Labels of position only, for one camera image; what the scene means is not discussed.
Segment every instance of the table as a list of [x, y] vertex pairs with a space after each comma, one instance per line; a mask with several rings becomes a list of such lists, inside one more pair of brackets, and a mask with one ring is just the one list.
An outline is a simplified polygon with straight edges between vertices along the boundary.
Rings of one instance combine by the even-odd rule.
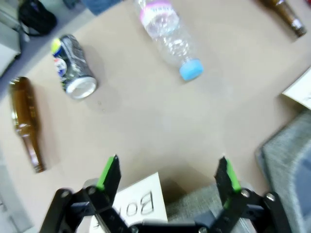
[[[304, 1], [289, 3], [311, 31]], [[55, 191], [78, 191], [109, 156], [121, 160], [125, 187], [159, 171], [164, 196], [213, 182], [226, 155], [239, 179], [267, 189], [254, 153], [297, 108], [279, 94], [311, 63], [311, 32], [295, 40], [286, 26], [249, 0], [173, 0], [194, 40], [204, 74], [185, 83], [144, 31], [131, 1], [74, 35], [99, 81], [83, 101], [62, 90], [47, 54], [27, 74], [40, 111], [48, 170], [34, 174], [13, 131], [9, 98], [0, 103], [0, 152], [16, 191], [40, 227]]]

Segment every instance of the gray floor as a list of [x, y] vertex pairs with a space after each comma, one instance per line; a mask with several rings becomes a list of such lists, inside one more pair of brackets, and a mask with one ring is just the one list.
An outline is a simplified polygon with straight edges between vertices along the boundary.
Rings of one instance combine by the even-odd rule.
[[31, 37], [30, 42], [23, 47], [21, 57], [14, 61], [10, 68], [0, 77], [0, 100], [7, 93], [11, 79], [25, 75], [42, 56], [50, 52], [51, 41], [62, 34], [73, 33], [95, 16], [81, 3], [69, 10], [62, 0], [41, 0], [46, 8], [57, 17], [56, 28], [45, 37]]

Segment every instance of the paper sign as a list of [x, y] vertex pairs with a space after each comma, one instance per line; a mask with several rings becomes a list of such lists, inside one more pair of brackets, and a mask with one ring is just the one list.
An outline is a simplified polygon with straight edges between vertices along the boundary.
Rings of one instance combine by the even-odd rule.
[[287, 88], [283, 94], [311, 109], [311, 68]]
[[[113, 208], [130, 226], [143, 220], [167, 222], [165, 204], [158, 173], [116, 194]], [[104, 233], [95, 216], [91, 219], [90, 233]]]

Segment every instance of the bag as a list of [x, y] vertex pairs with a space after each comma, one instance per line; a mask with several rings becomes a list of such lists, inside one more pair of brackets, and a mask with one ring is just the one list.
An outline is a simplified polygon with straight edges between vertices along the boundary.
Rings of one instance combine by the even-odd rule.
[[55, 15], [49, 12], [39, 0], [25, 0], [18, 8], [18, 20], [38, 32], [32, 34], [22, 29], [29, 36], [47, 35], [57, 24]]

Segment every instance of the beer bottle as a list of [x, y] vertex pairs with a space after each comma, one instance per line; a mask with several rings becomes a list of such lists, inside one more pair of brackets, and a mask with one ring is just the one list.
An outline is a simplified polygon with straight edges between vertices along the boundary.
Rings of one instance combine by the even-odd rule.
[[10, 94], [15, 131], [24, 142], [35, 172], [42, 172], [45, 168], [37, 142], [39, 122], [35, 108], [34, 92], [29, 79], [19, 77], [12, 80], [10, 82]]
[[297, 37], [301, 37], [307, 33], [304, 25], [291, 9], [285, 0], [260, 0], [267, 7], [273, 9], [291, 29], [295, 32]]

